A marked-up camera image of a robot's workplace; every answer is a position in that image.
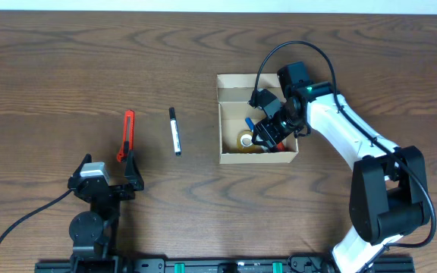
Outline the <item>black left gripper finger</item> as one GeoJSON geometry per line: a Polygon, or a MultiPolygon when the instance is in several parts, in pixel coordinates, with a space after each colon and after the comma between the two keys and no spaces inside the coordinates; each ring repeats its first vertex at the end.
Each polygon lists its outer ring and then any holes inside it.
{"type": "Polygon", "coordinates": [[[133,187],[134,191],[141,191],[144,189],[144,181],[137,168],[133,151],[129,151],[129,153],[127,154],[124,177],[127,179],[128,183],[133,187]]]}
{"type": "Polygon", "coordinates": [[[72,174],[72,178],[79,178],[80,177],[80,172],[83,168],[83,166],[87,163],[91,163],[92,162],[92,156],[87,153],[83,160],[81,161],[81,163],[79,164],[79,166],[77,167],[77,169],[75,170],[75,172],[72,174]]]}

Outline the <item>red black stapler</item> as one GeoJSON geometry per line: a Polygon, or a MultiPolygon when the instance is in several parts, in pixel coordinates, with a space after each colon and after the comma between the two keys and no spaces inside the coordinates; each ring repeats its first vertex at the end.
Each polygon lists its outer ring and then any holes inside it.
{"type": "Polygon", "coordinates": [[[286,148],[283,143],[277,144],[275,147],[269,149],[269,152],[285,152],[286,148]]]}

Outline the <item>blue capped white marker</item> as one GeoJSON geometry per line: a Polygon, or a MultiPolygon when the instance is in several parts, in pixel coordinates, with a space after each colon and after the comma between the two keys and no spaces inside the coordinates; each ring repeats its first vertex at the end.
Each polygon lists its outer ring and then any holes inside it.
{"type": "Polygon", "coordinates": [[[244,119],[247,126],[249,127],[250,131],[253,132],[254,131],[254,123],[250,118],[245,118],[244,119]]]}

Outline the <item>yellow tape roll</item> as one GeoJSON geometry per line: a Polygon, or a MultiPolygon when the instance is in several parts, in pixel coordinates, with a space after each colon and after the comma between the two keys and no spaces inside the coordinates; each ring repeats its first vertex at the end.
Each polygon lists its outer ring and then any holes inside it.
{"type": "Polygon", "coordinates": [[[252,142],[253,132],[244,130],[237,135],[237,148],[242,153],[262,153],[264,152],[261,146],[255,145],[252,142]]]}

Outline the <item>cardboard box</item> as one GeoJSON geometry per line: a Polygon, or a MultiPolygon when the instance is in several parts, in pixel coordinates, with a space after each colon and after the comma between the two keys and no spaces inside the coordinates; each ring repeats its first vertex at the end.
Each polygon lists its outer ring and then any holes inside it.
{"type": "Polygon", "coordinates": [[[299,152],[293,136],[282,141],[285,152],[242,153],[237,148],[237,135],[250,130],[245,118],[253,123],[261,121],[266,115],[248,102],[254,88],[254,74],[219,74],[217,76],[219,162],[221,164],[259,164],[290,163],[299,152]]]}

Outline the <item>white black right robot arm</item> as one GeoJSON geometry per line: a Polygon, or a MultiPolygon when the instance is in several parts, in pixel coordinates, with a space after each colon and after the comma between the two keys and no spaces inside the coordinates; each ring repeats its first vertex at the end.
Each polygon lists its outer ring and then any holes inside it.
{"type": "Polygon", "coordinates": [[[434,237],[435,209],[428,194],[423,154],[415,146],[401,148],[365,123],[334,84],[298,80],[283,83],[286,101],[267,89],[255,88],[250,105],[265,113],[255,124],[253,142],[269,149],[301,130],[316,130],[352,170],[349,214],[351,229],[333,247],[330,259],[313,265],[323,272],[404,271],[400,262],[381,259],[400,239],[430,224],[434,237]]]}

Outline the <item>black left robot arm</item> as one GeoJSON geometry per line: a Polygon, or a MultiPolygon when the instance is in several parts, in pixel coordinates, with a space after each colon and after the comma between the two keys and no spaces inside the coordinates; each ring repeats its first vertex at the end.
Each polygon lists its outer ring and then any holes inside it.
{"type": "Polygon", "coordinates": [[[134,152],[124,160],[127,183],[111,185],[103,162],[93,162],[85,155],[68,180],[68,189],[90,204],[90,209],[75,216],[69,227],[73,254],[88,260],[105,260],[114,251],[121,203],[135,198],[144,188],[134,152]]]}

